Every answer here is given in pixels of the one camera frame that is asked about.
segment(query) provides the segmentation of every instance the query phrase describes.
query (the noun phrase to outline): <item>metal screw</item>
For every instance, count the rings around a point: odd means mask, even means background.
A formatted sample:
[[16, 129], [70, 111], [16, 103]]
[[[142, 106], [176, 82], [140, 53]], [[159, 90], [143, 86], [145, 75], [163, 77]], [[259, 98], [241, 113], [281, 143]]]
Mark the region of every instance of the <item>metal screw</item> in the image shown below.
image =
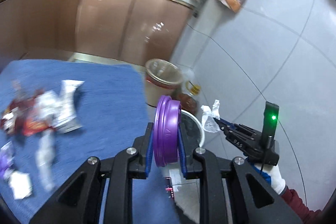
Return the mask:
[[242, 157], [235, 157], [234, 162], [238, 165], [242, 165], [244, 163], [244, 159]]
[[87, 162], [91, 165], [94, 165], [98, 162], [98, 159], [96, 157], [90, 157], [87, 159]]
[[137, 152], [137, 149], [134, 147], [130, 147], [126, 149], [127, 154], [134, 155]]
[[201, 154], [201, 155], [206, 152], [205, 148], [203, 148], [203, 147], [197, 147], [195, 149], [195, 151], [196, 151], [197, 154]]

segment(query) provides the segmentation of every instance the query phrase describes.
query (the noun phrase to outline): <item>blue mat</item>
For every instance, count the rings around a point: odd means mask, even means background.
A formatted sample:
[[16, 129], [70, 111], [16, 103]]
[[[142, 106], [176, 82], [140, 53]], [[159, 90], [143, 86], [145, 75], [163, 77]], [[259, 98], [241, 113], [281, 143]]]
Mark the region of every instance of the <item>blue mat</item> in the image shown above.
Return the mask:
[[[106, 159], [132, 146], [135, 137], [144, 134], [148, 122], [141, 76], [128, 65], [13, 61], [0, 74], [0, 111], [14, 98], [12, 80], [19, 80], [29, 94], [38, 88], [59, 94], [61, 81], [66, 79], [85, 81], [76, 106], [83, 128], [56, 135], [52, 173], [58, 187], [89, 156]], [[51, 196], [40, 183], [35, 163], [39, 138], [39, 134], [28, 138], [11, 137], [16, 152], [15, 165], [19, 171], [30, 173], [33, 195], [14, 200], [9, 186], [0, 181], [0, 194], [22, 224], [28, 224]], [[7, 142], [5, 133], [0, 132], [0, 146]], [[152, 166], [147, 180], [133, 181], [134, 224], [179, 223], [157, 167]]]

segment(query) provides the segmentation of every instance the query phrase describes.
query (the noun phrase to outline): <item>blue gripper pad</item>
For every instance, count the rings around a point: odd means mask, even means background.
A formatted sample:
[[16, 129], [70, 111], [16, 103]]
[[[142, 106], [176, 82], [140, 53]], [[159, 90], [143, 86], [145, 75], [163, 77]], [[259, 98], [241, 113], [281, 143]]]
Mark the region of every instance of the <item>blue gripper pad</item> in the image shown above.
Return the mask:
[[182, 171], [183, 176], [186, 177], [187, 167], [186, 167], [185, 151], [184, 151], [180, 126], [178, 126], [177, 137], [178, 137], [177, 146], [178, 146], [178, 154], [180, 157], [181, 171]]
[[151, 137], [149, 139], [148, 148], [146, 152], [146, 168], [145, 168], [146, 178], [148, 178], [149, 172], [151, 171], [152, 159], [153, 159], [153, 130], [151, 132]]
[[236, 126], [235, 126], [234, 123], [232, 123], [232, 122], [228, 122], [228, 121], [226, 121], [226, 120], [224, 120], [224, 119], [222, 119], [222, 118], [220, 118], [219, 120], [220, 120], [221, 122], [223, 122], [224, 124], [227, 124], [228, 126], [230, 126], [232, 129], [236, 129]]

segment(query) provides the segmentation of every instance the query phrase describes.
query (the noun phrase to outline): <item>red sleeve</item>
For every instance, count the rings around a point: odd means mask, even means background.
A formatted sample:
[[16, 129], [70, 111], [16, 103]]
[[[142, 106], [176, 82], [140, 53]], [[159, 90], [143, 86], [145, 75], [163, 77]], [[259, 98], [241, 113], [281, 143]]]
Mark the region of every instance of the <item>red sleeve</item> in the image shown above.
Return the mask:
[[295, 190], [287, 190], [281, 195], [284, 201], [293, 209], [295, 213], [301, 218], [304, 224], [312, 223], [313, 219], [321, 212], [317, 210], [316, 212], [310, 211], [299, 198]]

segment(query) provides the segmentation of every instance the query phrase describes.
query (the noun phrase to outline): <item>cabinet door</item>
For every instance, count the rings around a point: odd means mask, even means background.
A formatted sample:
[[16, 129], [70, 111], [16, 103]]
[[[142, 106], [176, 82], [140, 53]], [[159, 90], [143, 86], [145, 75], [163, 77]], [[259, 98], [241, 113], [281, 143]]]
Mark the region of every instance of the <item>cabinet door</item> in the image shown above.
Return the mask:
[[22, 0], [27, 47], [56, 48], [57, 0]]
[[22, 31], [22, 0], [0, 3], [0, 72], [26, 53]]
[[120, 60], [144, 65], [147, 60], [169, 60], [191, 10], [170, 0], [136, 0]]
[[117, 59], [132, 0], [82, 0], [76, 50]]
[[79, 0], [57, 0], [56, 48], [75, 51], [75, 30]]

